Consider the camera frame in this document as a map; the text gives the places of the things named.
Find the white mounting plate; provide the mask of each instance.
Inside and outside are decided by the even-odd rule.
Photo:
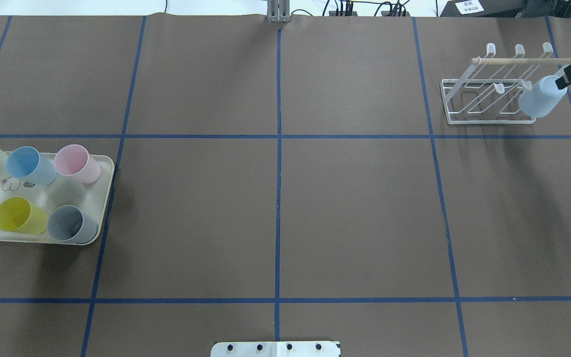
[[[449,124],[533,124],[537,118],[529,117],[530,120],[521,119],[492,119],[492,120],[453,120],[451,119],[451,109],[449,103],[446,102],[446,90],[450,90],[453,86],[446,84],[456,84],[459,79],[442,79],[440,82],[440,94],[442,94],[442,104],[444,104],[444,111],[446,113],[446,121]],[[467,79],[465,83],[503,83],[515,84],[519,83],[520,79],[501,79],[501,80],[487,80],[487,79]]]
[[[54,153],[42,152],[50,162],[54,162]],[[100,235],[100,226],[103,224],[105,209],[109,200],[109,191],[114,176],[114,162],[105,155],[92,155],[100,165],[100,177],[94,183],[83,184],[70,177],[57,175],[50,185],[33,185],[32,183],[17,180],[16,178],[0,179],[0,204],[10,197],[25,197],[30,202],[52,214],[54,210],[64,205],[73,205],[81,209],[98,222],[98,232],[95,237],[84,244],[59,242],[50,237],[45,231],[40,235],[25,235],[23,233],[4,232],[0,230],[0,241],[7,242],[41,242],[48,244],[87,245],[95,241]]]
[[[337,341],[216,343],[211,357],[340,357]]]

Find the brown tabletop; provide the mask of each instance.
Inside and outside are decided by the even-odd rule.
[[[571,20],[0,17],[0,148],[117,167],[98,241],[0,242],[0,356],[571,356],[571,90],[516,126],[439,90],[545,41]]]

